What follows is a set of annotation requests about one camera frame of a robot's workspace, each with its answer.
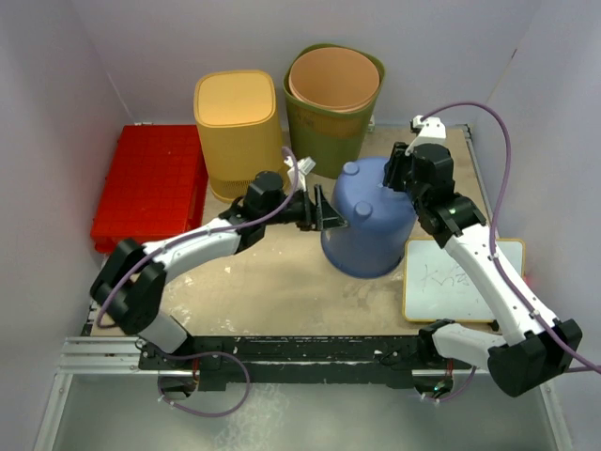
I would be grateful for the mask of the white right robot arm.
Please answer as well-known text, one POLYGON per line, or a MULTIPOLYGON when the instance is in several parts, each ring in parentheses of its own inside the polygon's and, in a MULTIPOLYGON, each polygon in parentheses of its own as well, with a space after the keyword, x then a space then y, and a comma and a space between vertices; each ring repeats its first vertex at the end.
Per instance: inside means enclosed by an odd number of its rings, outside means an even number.
POLYGON ((501 268, 505 256, 485 216, 455 189, 450 151, 440 144, 394 144, 383 185, 408 195, 422 229, 470 278, 501 328, 489 334, 440 319, 420 330, 419 360, 428 367, 454 359, 485 369, 510 397, 565 373, 581 329, 572 319, 559 320, 514 269, 501 268))

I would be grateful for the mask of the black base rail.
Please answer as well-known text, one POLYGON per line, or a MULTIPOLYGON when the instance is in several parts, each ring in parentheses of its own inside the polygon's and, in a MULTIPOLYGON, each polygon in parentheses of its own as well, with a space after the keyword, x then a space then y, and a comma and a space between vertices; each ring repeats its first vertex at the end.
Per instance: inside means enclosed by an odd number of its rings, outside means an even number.
POLYGON ((179 377, 170 391, 223 391, 231 383, 377 384, 393 389, 452 387, 456 370, 447 360, 426 363, 416 335, 355 336, 195 336, 169 356, 144 339, 139 367, 179 377))

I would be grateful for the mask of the yellow ribbed waste basket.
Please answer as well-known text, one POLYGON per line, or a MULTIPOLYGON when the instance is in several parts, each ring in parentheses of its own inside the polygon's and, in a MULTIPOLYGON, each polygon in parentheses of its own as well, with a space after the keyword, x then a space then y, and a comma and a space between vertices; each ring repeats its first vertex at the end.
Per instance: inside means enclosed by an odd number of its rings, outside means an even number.
POLYGON ((228 203, 263 171, 285 175, 272 78, 262 70, 210 73, 196 84, 193 113, 214 196, 228 203))

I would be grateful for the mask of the red plastic tray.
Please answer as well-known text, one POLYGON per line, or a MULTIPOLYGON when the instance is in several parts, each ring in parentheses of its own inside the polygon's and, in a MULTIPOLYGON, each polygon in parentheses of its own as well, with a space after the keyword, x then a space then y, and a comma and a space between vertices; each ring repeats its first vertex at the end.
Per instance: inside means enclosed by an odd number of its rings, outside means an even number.
POLYGON ((201 225, 208 187, 194 125, 126 125, 90 231, 112 253, 127 238, 159 241, 201 225))

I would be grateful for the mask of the blue plastic bucket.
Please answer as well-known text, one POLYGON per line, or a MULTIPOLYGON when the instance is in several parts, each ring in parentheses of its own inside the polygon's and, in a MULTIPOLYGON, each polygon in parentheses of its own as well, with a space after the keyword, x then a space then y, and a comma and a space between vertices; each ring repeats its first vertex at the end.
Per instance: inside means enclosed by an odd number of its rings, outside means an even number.
POLYGON ((331 196, 347 226, 321 233, 328 261, 356 278, 377 278, 395 269, 417 216, 407 194, 383 185, 384 157, 343 165, 331 196))

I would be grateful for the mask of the pink inner bin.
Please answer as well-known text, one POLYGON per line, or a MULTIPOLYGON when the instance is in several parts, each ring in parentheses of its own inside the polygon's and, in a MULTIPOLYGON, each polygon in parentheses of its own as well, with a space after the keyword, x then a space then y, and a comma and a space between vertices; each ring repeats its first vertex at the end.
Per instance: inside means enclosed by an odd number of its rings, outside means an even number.
POLYGON ((380 86, 377 66, 365 55, 343 47, 322 47, 299 56, 288 75, 291 93, 326 110, 362 109, 380 86))

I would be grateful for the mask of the small whiteboard with orange frame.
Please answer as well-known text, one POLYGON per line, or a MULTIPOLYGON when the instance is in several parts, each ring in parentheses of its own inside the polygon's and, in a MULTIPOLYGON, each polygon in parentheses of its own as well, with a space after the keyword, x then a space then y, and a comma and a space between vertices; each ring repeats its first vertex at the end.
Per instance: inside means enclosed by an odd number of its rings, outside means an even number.
POLYGON ((484 298, 465 271, 432 239, 406 243, 402 312, 409 322, 494 321, 484 298))

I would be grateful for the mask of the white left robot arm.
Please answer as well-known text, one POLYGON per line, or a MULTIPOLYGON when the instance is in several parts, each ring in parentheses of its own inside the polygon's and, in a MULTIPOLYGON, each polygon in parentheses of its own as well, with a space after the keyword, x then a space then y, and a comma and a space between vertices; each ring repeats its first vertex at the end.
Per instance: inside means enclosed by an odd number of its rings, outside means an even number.
POLYGON ((92 299, 126 335, 154 345, 172 368, 193 358, 193 338, 162 311, 165 287, 176 277, 221 257, 230 257, 264 238, 269 225, 293 224, 301 231, 346 227, 347 220, 328 202, 321 187, 285 194, 282 178, 262 172, 217 218, 164 241, 121 241, 90 289, 92 299))

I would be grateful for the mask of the olive green ribbed bin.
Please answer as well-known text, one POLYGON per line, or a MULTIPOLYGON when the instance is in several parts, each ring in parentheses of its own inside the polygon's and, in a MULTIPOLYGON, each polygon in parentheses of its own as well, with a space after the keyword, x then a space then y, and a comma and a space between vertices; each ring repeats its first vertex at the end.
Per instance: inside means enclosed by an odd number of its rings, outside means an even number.
MULTIPOLYGON (((342 46, 316 44, 304 49, 297 58, 322 47, 342 46)), ((298 100, 288 86, 291 67, 283 81, 291 148, 298 159, 311 157, 316 162, 315 172, 329 179, 337 179, 345 163, 359 158, 368 123, 385 77, 385 68, 381 61, 370 54, 357 52, 367 56, 377 66, 380 75, 380 86, 376 96, 357 111, 339 113, 298 100)))

